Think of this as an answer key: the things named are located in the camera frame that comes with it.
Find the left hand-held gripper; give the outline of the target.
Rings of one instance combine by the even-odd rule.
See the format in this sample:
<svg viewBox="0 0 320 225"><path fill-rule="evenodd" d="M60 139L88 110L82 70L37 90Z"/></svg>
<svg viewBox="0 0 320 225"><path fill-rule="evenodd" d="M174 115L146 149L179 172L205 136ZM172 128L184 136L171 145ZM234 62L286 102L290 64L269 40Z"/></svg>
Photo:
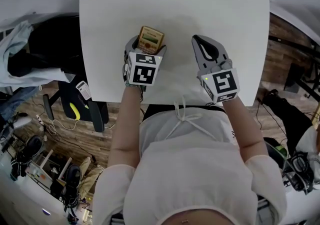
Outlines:
<svg viewBox="0 0 320 225"><path fill-rule="evenodd" d="M155 55L146 54L135 52L138 42L139 35L136 35L125 45L123 80L130 85L153 86L167 46L162 45Z"/></svg>

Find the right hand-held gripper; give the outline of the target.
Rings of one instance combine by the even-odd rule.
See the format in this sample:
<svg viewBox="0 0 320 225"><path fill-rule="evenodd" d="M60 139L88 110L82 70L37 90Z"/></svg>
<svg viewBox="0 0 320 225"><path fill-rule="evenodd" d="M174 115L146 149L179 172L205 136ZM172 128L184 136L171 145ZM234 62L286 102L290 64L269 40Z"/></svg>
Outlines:
<svg viewBox="0 0 320 225"><path fill-rule="evenodd" d="M224 46L199 34L192 36L191 43L200 69L197 78L211 101L222 103L235 99L239 93L238 74Z"/></svg>

